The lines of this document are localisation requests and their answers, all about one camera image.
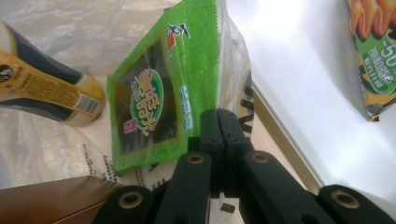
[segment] wooden edge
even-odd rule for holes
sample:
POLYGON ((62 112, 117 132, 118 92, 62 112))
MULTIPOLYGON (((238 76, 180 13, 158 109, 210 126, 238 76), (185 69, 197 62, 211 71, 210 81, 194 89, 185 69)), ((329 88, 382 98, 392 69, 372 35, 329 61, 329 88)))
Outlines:
POLYGON ((278 122, 273 116, 273 113, 271 113, 270 109, 256 90, 254 90, 253 97, 254 110, 259 120, 268 130, 268 133, 274 139, 280 151, 285 155, 292 168, 300 177, 306 189, 314 194, 318 194, 320 189, 318 180, 309 170, 303 158, 299 155, 296 148, 290 142, 290 139, 285 135, 285 132, 283 132, 282 128, 279 126, 278 122))

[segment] brown surface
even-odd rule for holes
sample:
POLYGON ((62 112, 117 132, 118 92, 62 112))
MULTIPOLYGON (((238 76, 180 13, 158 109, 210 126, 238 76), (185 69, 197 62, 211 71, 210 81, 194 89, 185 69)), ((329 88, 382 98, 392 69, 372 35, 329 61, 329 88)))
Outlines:
POLYGON ((318 181, 257 92, 254 92, 254 107, 253 146, 272 153, 304 188, 318 194, 318 181))
POLYGON ((92 223, 122 185, 83 176, 0 190, 0 223, 92 223))

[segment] seaweed snack bag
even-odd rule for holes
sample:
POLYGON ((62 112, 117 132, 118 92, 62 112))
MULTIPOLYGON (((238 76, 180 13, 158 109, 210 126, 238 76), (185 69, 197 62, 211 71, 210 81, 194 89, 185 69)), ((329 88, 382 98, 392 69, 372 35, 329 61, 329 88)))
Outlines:
POLYGON ((42 54, 0 21, 0 106, 81 126, 105 104, 99 82, 42 54))
MULTIPOLYGON (((177 159, 187 151, 188 138, 200 135, 199 117, 207 109, 221 106, 247 113, 241 105, 249 102, 235 100, 233 95, 251 85, 249 72, 241 76, 245 81, 220 80, 221 71, 229 72, 219 64, 221 44, 233 40, 219 38, 220 28, 226 28, 218 21, 219 13, 225 16, 215 0, 185 0, 168 8, 108 78, 113 163, 118 175, 133 167, 177 159), (241 88, 233 88, 231 82, 241 88)), ((241 124, 252 119, 251 112, 241 118, 241 124)))
POLYGON ((368 120, 396 103, 396 1, 350 0, 350 27, 357 46, 368 120))

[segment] white plastic sheet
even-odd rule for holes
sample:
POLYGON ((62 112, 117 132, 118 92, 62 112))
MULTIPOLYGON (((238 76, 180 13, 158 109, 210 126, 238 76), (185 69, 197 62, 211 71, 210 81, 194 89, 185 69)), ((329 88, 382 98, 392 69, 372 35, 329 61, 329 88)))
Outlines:
MULTIPOLYGON (((105 88, 106 77, 117 69, 163 11, 178 2, 2 1, 0 20, 58 62, 91 74, 105 88)), ((246 98, 244 88, 251 84, 248 53, 242 36, 228 18, 225 1, 218 2, 220 72, 229 76, 221 80, 227 88, 219 88, 220 98, 224 99, 219 106, 239 112, 243 111, 239 102, 246 98)), ((149 189, 169 179, 174 161, 134 169, 123 178, 114 176, 106 103, 101 118, 79 128, 0 108, 0 189, 83 175, 149 189)))

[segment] product label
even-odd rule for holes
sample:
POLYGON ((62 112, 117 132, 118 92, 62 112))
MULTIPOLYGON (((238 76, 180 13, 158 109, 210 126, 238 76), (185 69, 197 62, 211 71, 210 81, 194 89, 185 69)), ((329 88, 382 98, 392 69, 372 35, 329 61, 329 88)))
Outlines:
POLYGON ((190 38, 189 28, 185 23, 181 23, 180 25, 173 25, 168 23, 168 30, 166 32, 166 40, 169 48, 168 57, 172 58, 172 48, 177 44, 176 36, 184 35, 187 38, 190 38))
POLYGON ((114 119, 119 127, 121 155, 177 137, 175 94, 159 39, 116 85, 114 119))
POLYGON ((375 39, 372 35, 357 45, 364 68, 377 93, 392 94, 396 89, 396 44, 387 35, 375 39))
POLYGON ((28 98, 95 115, 101 102, 0 50, 0 100, 28 98))
POLYGON ((149 136, 163 111, 163 83, 158 73, 148 68, 134 77, 131 88, 131 113, 142 133, 149 136))
POLYGON ((183 115, 183 130, 190 130, 194 127, 192 122, 192 111, 190 105, 190 98, 187 92, 187 86, 183 85, 178 90, 178 98, 181 102, 181 114, 183 115))

